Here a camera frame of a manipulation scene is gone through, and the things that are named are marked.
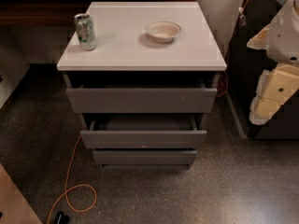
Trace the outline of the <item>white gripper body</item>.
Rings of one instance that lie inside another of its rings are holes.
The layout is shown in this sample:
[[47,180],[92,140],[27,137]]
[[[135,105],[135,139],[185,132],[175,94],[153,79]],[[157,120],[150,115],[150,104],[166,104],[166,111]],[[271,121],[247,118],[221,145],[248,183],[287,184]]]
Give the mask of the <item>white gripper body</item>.
[[277,63],[299,64],[299,0],[288,0],[269,23],[266,54]]

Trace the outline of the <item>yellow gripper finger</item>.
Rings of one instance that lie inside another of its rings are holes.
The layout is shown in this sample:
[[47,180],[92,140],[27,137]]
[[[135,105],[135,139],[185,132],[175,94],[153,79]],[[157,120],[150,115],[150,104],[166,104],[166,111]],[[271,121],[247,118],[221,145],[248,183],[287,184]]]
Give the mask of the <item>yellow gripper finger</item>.
[[298,90],[298,65],[279,63],[272,71],[263,70],[250,105],[250,122],[264,125]]
[[269,26],[266,25],[257,35],[255,35],[248,41],[247,47],[250,49],[267,50],[268,31]]

